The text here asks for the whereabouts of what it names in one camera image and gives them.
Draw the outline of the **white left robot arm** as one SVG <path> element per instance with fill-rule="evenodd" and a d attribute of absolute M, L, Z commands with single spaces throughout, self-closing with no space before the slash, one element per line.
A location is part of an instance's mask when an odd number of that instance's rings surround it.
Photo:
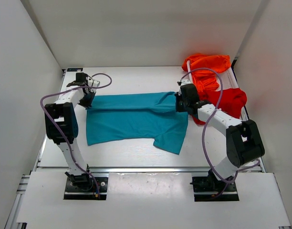
<path fill-rule="evenodd" d="M 76 73 L 75 80 L 67 84 L 58 99 L 44 106 L 51 116 L 45 116 L 47 137 L 62 151 L 69 168 L 68 177 L 86 175 L 88 165 L 76 139 L 79 129 L 74 108 L 77 105 L 90 108 L 99 84 L 86 73 Z"/>

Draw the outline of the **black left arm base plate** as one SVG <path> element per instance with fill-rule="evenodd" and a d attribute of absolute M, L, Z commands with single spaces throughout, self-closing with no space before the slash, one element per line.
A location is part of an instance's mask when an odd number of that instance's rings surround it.
<path fill-rule="evenodd" d="M 65 200 L 106 200 L 108 177 L 95 177 L 97 184 L 87 174 L 72 176 L 66 172 L 67 180 L 63 199 Z"/>

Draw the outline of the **teal t shirt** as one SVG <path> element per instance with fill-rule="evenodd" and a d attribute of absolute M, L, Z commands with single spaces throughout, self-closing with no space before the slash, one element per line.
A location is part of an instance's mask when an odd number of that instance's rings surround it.
<path fill-rule="evenodd" d="M 125 139 L 153 139 L 153 146 L 179 154 L 188 114 L 176 111 L 174 92 L 96 96 L 87 109 L 89 146 Z"/>

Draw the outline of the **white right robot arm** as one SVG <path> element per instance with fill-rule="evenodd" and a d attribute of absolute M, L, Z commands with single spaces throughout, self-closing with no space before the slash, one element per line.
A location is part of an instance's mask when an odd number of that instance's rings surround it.
<path fill-rule="evenodd" d="M 208 181 L 232 183 L 243 165 L 265 154 L 257 124 L 253 120 L 242 121 L 230 116 L 219 108 L 219 103 L 201 100 L 196 86 L 189 81 L 179 83 L 179 86 L 175 94 L 176 111 L 187 112 L 204 122 L 205 128 L 211 125 L 226 138 L 226 157 L 216 166 L 210 161 L 207 151 L 204 151 L 210 166 Z"/>

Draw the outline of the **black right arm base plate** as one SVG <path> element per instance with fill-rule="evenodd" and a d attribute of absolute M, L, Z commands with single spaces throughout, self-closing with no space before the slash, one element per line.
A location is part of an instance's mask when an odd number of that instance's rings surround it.
<path fill-rule="evenodd" d="M 209 180 L 209 177 L 192 177 L 190 185 L 193 186 L 195 202 L 225 202 L 239 201 L 235 182 L 226 184 L 223 181 Z"/>

